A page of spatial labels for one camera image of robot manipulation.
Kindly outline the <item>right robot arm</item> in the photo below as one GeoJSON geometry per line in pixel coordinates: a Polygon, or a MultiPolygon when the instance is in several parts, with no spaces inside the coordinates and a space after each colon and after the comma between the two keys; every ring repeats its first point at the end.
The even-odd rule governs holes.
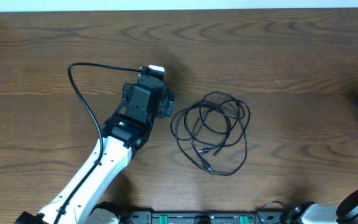
{"type": "Polygon", "coordinates": [[[346,197],[338,207],[306,202],[283,218],[293,224],[358,224],[358,190],[346,197]]]}

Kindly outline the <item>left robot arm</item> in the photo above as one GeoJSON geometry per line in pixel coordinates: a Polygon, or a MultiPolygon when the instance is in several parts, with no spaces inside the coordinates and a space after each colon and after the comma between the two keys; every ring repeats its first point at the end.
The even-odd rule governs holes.
{"type": "Polygon", "coordinates": [[[140,75],[123,86],[121,108],[103,126],[102,138],[66,187],[36,215],[23,212],[16,223],[119,223],[121,215],[96,203],[112,180],[146,144],[155,118],[170,116],[173,95],[163,75],[140,75]]]}

